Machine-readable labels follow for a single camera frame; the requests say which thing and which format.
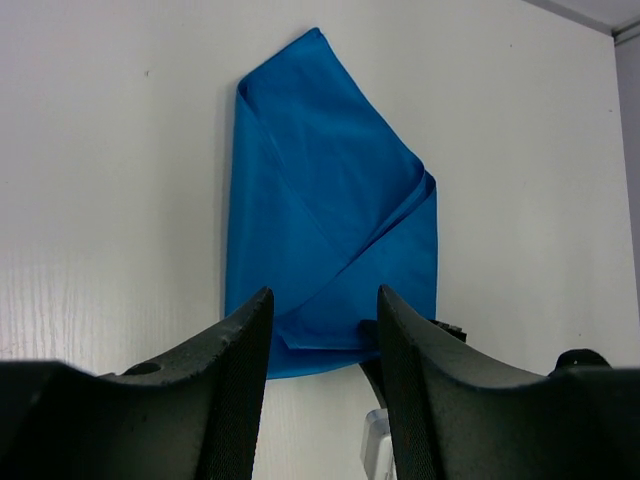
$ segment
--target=blue towel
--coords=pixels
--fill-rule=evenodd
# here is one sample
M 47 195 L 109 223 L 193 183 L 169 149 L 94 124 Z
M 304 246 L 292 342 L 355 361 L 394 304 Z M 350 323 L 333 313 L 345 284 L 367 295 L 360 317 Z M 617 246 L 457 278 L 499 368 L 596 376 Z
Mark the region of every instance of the blue towel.
M 226 313 L 275 294 L 269 378 L 378 355 L 358 330 L 389 284 L 435 318 L 436 186 L 313 29 L 236 95 Z

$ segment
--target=folded blue fabric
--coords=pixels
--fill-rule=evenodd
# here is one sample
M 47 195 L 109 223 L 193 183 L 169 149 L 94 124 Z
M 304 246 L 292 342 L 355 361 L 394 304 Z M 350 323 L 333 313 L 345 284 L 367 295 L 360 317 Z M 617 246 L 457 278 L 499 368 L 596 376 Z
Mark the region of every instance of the folded blue fabric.
M 378 353 L 381 284 L 435 318 L 436 187 L 313 29 L 236 95 L 225 310 L 275 294 L 269 378 Z

